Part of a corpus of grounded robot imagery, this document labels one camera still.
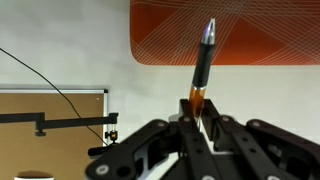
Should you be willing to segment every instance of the black wire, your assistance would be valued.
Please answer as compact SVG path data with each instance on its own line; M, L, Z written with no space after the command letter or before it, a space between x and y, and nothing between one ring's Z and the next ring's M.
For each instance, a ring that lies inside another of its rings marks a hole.
M31 71L33 71L34 73L38 74L40 77L42 77L45 81L47 81L47 83L49 83L55 90L57 90L59 92L59 94L61 96L64 97L65 100L68 101L68 103L70 104L70 106L72 107L73 111L77 114L77 116L79 117L79 119L81 119L80 114L78 113L78 111L76 110L76 108L74 107L74 105L72 104L72 102L55 86L53 85L47 78L45 78L42 74L40 74L38 71L34 70L32 67L28 66L27 64L25 64L24 62L22 62L21 60L19 60L18 58L16 58L15 56L13 56L12 54L8 53L7 51L3 50L2 48L0 48L0 50L2 52L4 52L5 54L7 54L8 56L12 57L14 60L18 61L19 63L21 63L22 65L24 65L25 67L29 68ZM106 142L104 142L104 140L94 131L92 130L89 126L86 126L93 134L95 134L106 146L108 146L108 144Z

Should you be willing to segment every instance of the pen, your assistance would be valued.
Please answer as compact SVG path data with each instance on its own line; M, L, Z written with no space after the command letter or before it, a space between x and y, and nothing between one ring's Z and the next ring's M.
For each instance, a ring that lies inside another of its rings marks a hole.
M199 116L203 104L204 94L208 83L210 65L214 53L215 19L211 19L207 25L199 47L198 60L194 71L189 102L193 115L199 124Z

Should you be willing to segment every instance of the cork board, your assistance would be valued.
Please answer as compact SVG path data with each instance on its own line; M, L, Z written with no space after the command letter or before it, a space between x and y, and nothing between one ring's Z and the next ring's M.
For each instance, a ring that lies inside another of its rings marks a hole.
M54 91L9 92L0 90L0 114L45 112L46 120L77 118L67 101ZM106 113L104 92L64 93L82 117L99 117ZM102 136L102 125L91 128ZM84 179L85 168L92 161L88 149L102 146L86 127L49 129L45 137L36 137L34 132L34 122L0 124L0 179L19 175Z
M210 18L213 65L319 65L320 1L130 0L130 46L146 65L195 65Z

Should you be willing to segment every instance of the bolt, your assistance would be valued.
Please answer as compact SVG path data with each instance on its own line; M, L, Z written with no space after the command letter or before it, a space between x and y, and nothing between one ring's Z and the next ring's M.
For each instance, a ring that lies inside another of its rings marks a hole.
M260 126L260 123L257 122L257 121L253 121L252 125L256 126L256 127L259 127Z
M103 176L103 175L106 175L108 173L108 171L109 171L109 166L103 164L103 165L100 165L99 167L97 167L96 174Z
M164 123L163 123L163 122L158 122L158 126L159 126L159 127L163 127L163 126L164 126Z
M224 120L224 121L229 121L229 117L223 116L223 117L222 117L222 120Z
M209 175L205 175L202 177L201 180L215 180L212 176L209 176Z
M190 118L189 118L189 117L184 117L183 120L184 120L185 122L189 122L189 121L190 121Z
M280 178L278 178L277 176L268 176L267 180L280 180Z

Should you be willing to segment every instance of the orange board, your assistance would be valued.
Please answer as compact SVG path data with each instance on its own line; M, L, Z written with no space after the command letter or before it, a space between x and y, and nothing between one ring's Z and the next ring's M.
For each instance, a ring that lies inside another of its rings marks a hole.
M146 65L195 65L216 20L215 65L319 65L319 0L131 0L130 45Z

